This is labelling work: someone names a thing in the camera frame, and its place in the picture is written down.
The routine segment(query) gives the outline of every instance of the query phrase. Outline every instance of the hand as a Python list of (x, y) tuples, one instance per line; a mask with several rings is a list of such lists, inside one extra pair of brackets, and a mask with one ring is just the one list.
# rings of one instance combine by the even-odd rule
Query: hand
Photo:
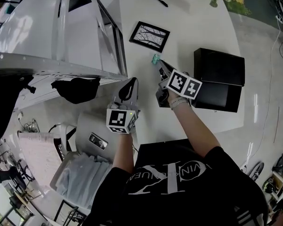
[(168, 102), (171, 102), (173, 99), (180, 97), (180, 95), (176, 94), (175, 92), (173, 92), (170, 89), (168, 89), (168, 92), (169, 92)]

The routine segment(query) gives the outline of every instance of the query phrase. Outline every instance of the small green object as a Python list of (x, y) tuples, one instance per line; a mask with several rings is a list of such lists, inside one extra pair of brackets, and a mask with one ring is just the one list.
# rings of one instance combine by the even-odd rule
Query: small green object
[(5, 13), (6, 14), (11, 14), (14, 10), (15, 10), (16, 7), (12, 6), (12, 5), (9, 5), (8, 8), (6, 9)]
[(211, 0), (210, 1), (210, 5), (214, 8), (216, 8), (218, 6), (217, 2), (215, 0)]
[(160, 60), (160, 55), (154, 54), (153, 59), (152, 59), (152, 64), (157, 64), (157, 62)]

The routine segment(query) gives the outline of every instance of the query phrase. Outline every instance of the person's right arm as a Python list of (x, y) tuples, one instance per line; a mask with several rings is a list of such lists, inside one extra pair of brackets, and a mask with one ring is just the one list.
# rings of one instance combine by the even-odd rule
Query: person's right arm
[[(177, 97), (179, 95), (169, 90), (169, 102)], [(195, 114), (188, 103), (180, 103), (173, 111), (185, 131), (190, 144), (200, 156), (205, 157), (212, 148), (220, 146), (216, 137)]]

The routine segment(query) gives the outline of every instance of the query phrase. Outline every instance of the bracelet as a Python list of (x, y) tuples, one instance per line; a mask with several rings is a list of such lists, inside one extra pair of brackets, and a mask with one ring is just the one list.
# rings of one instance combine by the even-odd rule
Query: bracelet
[(184, 98), (184, 97), (177, 97), (176, 99), (173, 99), (173, 100), (170, 102), (170, 108), (171, 108), (171, 110), (173, 110), (176, 106), (178, 106), (178, 104), (184, 103), (184, 102), (187, 103), (187, 99)]

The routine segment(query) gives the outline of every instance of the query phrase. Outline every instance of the black box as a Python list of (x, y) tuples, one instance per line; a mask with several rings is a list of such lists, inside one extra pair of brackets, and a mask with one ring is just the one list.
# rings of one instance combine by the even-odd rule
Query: black box
[(237, 112), (245, 85), (244, 58), (200, 48), (194, 52), (194, 78), (202, 82), (194, 107)]

